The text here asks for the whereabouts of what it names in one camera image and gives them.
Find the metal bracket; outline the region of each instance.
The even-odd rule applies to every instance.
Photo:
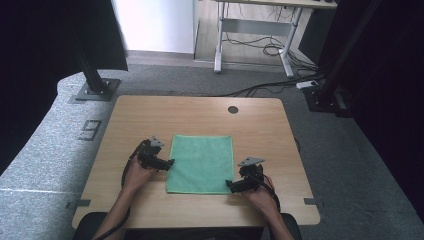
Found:
[[[84,83],[75,100],[110,101],[120,81],[119,79],[102,78],[103,87],[100,92],[92,91],[88,84]]]
[[[306,103],[311,112],[335,113],[337,117],[351,118],[348,104],[342,90],[337,90],[330,100],[320,100],[321,89],[319,87],[304,88]]]
[[[243,162],[239,163],[238,166],[240,167],[246,167],[250,165],[255,165],[257,163],[264,162],[262,158],[254,158],[254,157],[247,157]]]
[[[163,147],[163,146],[165,146],[165,144],[163,144],[163,142],[161,142],[155,136],[152,136],[152,138],[150,139],[150,146],[152,146],[152,147]]]

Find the white desk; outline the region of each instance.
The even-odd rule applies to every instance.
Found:
[[[219,2],[219,15],[218,15],[218,44],[215,50],[215,73],[221,72],[222,63],[222,33],[247,33],[247,34],[260,34],[272,36],[286,36],[287,41],[284,48],[280,50],[281,61],[283,62],[284,69],[288,78],[293,78],[293,71],[291,69],[287,54],[290,45],[293,41],[296,32],[299,18],[303,8],[336,8],[337,4],[333,1],[327,3],[324,0],[216,0]],[[272,6],[287,6],[295,7],[293,20],[290,23],[279,22],[266,22],[266,21],[253,21],[244,19],[231,19],[225,18],[225,3],[243,3],[243,4],[258,4],[258,5],[272,5]]]

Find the desk leg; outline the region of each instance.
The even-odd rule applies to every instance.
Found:
[[[225,3],[219,2],[218,10],[219,16],[218,16],[218,45],[215,49],[215,67],[214,72],[220,73],[221,72],[221,62],[222,62],[222,24],[224,20],[224,9],[225,9]]]
[[[293,78],[294,74],[290,66],[289,59],[287,58],[287,54],[290,50],[290,45],[293,41],[294,34],[296,33],[297,25],[299,23],[300,15],[302,14],[303,8],[297,7],[296,12],[294,14],[294,19],[292,21],[292,26],[290,28],[289,35],[287,36],[287,41],[283,49],[279,50],[280,58],[283,62],[284,70],[286,71],[286,75],[288,78]]]

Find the metal frame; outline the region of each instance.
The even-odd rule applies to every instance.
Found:
[[[260,35],[273,35],[273,36],[286,36],[287,41],[284,48],[279,50],[281,61],[288,78],[293,78],[294,74],[287,58],[290,45],[293,41],[294,34],[299,23],[300,15],[302,14],[302,7],[296,7],[294,18],[290,23],[276,23],[265,21],[252,21],[244,19],[230,19],[224,17],[225,3],[219,2],[219,16],[218,16],[218,44],[215,50],[215,66],[214,72],[221,72],[222,64],[222,33],[247,33],[247,34],[260,34]]]

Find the gray carpet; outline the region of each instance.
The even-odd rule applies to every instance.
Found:
[[[148,65],[100,73],[122,80],[112,101],[72,104],[84,77],[63,79],[51,110],[1,176],[0,239],[72,237],[75,204],[118,96],[218,95],[286,80],[281,73],[263,71],[224,70],[217,75],[210,68]],[[259,90],[255,97],[283,101],[300,143],[321,215],[320,224],[300,226],[303,239],[424,239],[423,223],[353,119],[309,112],[294,87],[277,94]],[[87,120],[102,121],[100,129],[93,141],[78,140],[86,134],[82,128]]]

